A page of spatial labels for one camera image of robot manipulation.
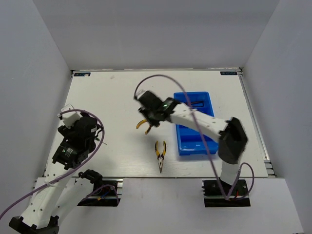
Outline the dark hex key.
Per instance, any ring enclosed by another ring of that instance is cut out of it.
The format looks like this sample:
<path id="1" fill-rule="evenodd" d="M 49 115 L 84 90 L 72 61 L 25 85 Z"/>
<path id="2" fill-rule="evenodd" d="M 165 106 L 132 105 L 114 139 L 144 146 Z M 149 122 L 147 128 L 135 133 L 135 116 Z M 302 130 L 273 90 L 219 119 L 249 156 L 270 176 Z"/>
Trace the dark hex key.
<path id="1" fill-rule="evenodd" d="M 205 102 L 203 100 L 201 101 L 194 101 L 194 102 L 191 102 L 191 107 L 192 108 L 201 108 L 201 107 L 204 107 L 205 106 Z"/>

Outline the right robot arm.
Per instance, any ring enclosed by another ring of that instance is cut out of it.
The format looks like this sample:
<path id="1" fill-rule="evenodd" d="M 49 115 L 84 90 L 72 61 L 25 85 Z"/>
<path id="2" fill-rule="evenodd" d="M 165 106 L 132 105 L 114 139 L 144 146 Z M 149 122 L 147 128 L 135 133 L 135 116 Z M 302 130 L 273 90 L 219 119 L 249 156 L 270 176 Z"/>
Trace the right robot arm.
<path id="1" fill-rule="evenodd" d="M 141 105 L 139 112 L 151 127 L 161 122 L 183 125 L 199 132 L 202 140 L 207 136 L 218 143 L 218 156 L 222 160 L 220 176 L 216 181 L 222 195 L 229 197 L 238 188 L 241 156 L 248 138 L 239 119 L 219 119 L 193 109 L 172 97 L 162 101 L 151 91 L 145 91 L 134 100 Z"/>

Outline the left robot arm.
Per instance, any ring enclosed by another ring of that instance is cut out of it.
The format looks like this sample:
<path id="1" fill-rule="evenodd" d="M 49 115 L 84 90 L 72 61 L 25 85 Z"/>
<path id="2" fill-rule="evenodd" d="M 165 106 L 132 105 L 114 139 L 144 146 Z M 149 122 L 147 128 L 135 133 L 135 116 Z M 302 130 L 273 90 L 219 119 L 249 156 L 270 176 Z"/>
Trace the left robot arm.
<path id="1" fill-rule="evenodd" d="M 75 206 L 90 193 L 97 195 L 103 189 L 102 175 L 88 169 L 80 172 L 76 184 L 64 192 L 71 174 L 99 149 L 95 139 L 97 132 L 104 128 L 98 118 L 86 113 L 73 113 L 62 121 L 58 132 L 63 140 L 52 157 L 44 184 L 32 193 L 26 210 L 9 222 L 9 226 L 20 234 L 57 234 Z"/>

